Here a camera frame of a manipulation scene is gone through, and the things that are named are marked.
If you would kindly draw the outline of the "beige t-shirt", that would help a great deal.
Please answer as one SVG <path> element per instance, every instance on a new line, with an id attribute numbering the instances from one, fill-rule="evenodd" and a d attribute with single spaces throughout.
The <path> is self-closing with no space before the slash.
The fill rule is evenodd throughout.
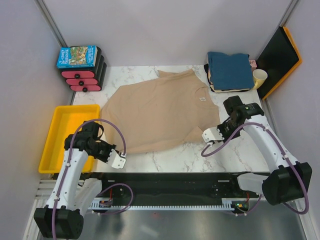
<path id="1" fill-rule="evenodd" d="M 209 88 L 192 69 L 159 72 L 159 78 L 123 85 L 100 115 L 107 142 L 129 154 L 163 151 L 202 142 L 204 130 L 220 124 L 219 108 Z"/>

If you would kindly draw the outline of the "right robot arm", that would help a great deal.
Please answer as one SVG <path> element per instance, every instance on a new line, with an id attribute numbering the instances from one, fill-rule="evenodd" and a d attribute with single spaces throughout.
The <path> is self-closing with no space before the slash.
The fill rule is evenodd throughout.
<path id="1" fill-rule="evenodd" d="M 272 206 L 304 198 L 308 207 L 311 166 L 307 162 L 300 163 L 285 148 L 257 103 L 244 104 L 236 95 L 226 99 L 223 106 L 228 118 L 217 126 L 223 142 L 227 144 L 239 137 L 240 131 L 244 131 L 258 147 L 270 172 L 268 176 L 240 174 L 229 184 L 230 193 L 235 197 L 242 196 L 246 191 L 259 193 Z"/>

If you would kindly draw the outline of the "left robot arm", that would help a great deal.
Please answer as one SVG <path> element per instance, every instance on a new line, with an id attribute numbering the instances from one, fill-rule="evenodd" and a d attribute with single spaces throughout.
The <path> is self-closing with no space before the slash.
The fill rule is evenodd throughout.
<path id="1" fill-rule="evenodd" d="M 106 196 L 108 182 L 91 178 L 78 188 L 83 167 L 92 156 L 113 168 L 123 168 L 126 160 L 116 146 L 101 140 L 104 128 L 98 119 L 85 121 L 64 141 L 64 158 L 53 191 L 44 207 L 36 208 L 34 220 L 45 238 L 76 240 L 84 226 L 84 215 L 94 198 Z"/>

